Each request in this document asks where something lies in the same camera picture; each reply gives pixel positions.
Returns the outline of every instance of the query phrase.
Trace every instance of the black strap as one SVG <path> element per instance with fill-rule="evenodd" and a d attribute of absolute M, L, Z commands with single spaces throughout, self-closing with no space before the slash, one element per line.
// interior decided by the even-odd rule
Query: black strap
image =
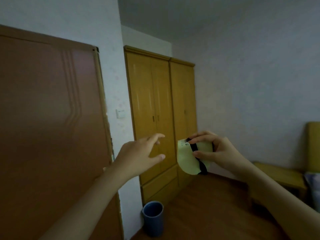
<path fill-rule="evenodd" d="M 198 147 L 197 147 L 197 144 L 196 144 L 196 143 L 190 144 L 190 146 L 191 146 L 191 149 L 192 149 L 193 152 L 198 150 Z M 207 171 L 207 168 L 206 168 L 205 164 L 204 164 L 202 161 L 200 161 L 200 159 L 197 158 L 197 157 L 196 157 L 196 160 L 198 160 L 198 162 L 199 162 L 199 167 L 200 167 L 200 170 L 201 170 L 201 172 L 198 173 L 198 174 L 207 175 L 207 174 L 208 174 L 208 171 Z"/>

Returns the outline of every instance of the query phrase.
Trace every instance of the blue trash bin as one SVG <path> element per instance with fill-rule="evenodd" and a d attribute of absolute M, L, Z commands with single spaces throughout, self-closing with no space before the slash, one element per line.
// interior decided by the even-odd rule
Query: blue trash bin
<path fill-rule="evenodd" d="M 150 237 L 160 237 L 163 233 L 163 205 L 159 201 L 150 201 L 142 209 L 143 229 Z"/>

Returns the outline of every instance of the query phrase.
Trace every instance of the light switch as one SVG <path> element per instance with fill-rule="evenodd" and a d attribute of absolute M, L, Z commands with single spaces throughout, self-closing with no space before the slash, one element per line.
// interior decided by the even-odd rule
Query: light switch
<path fill-rule="evenodd" d="M 116 109 L 115 111 L 117 113 L 117 119 L 126 117 L 126 112 L 123 109 L 122 110 Z"/>

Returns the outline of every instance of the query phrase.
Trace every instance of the right hand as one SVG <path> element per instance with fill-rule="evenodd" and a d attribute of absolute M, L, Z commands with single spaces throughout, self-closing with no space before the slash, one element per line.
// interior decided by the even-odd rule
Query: right hand
<path fill-rule="evenodd" d="M 202 131 L 194 133 L 189 138 L 192 139 L 189 141 L 190 144 L 200 141 L 214 144 L 215 152 L 194 151 L 193 155 L 199 159 L 212 161 L 238 176 L 252 166 L 252 163 L 238 152 L 227 137 L 222 138 L 210 131 Z"/>

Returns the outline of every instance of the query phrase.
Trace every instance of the yellow paper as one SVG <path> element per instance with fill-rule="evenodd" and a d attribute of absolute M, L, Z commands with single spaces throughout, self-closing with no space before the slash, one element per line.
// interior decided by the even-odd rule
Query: yellow paper
<path fill-rule="evenodd" d="M 199 151 L 213 152 L 212 143 L 198 142 L 197 147 Z M 180 168 L 188 174 L 196 175 L 201 172 L 198 160 L 192 155 L 192 149 L 186 139 L 178 141 L 177 161 Z M 209 168 L 210 161 L 201 160 L 205 167 Z"/>

